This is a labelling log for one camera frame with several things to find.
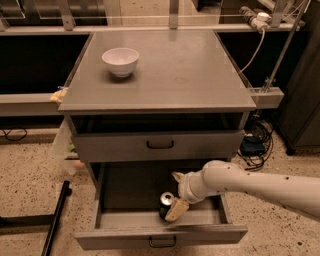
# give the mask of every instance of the can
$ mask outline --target can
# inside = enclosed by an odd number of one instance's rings
[[[159,202],[159,215],[161,219],[165,220],[173,201],[174,201],[174,195],[172,193],[164,192],[161,194],[160,202]]]

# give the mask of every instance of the open drawer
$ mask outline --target open drawer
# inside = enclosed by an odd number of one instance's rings
[[[176,222],[160,218],[160,195],[167,191],[177,195],[173,170],[177,166],[170,161],[102,165],[92,230],[76,234],[81,247],[93,250],[238,243],[247,228],[232,224],[223,195],[191,205]]]

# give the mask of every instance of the white bowl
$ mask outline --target white bowl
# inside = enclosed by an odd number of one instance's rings
[[[130,48],[114,48],[102,54],[108,70],[117,77],[129,76],[137,66],[139,53]]]

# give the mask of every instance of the drawer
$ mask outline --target drawer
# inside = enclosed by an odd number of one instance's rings
[[[177,195],[171,175],[175,169],[183,170],[175,164],[104,165],[92,230],[76,234],[81,247],[93,250],[238,243],[247,228],[232,224],[223,195],[191,205],[176,222],[160,218],[160,195],[166,191]]]
[[[173,159],[230,159],[244,132],[203,131],[77,135],[72,141],[82,161],[119,162]]]

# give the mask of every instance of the gray cabinet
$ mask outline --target gray cabinet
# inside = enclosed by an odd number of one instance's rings
[[[104,51],[134,48],[138,66],[111,75]],[[235,156],[256,107],[211,30],[96,32],[60,105],[97,192],[83,249],[237,243],[224,196],[191,206],[175,223],[159,197],[177,196],[171,172]]]

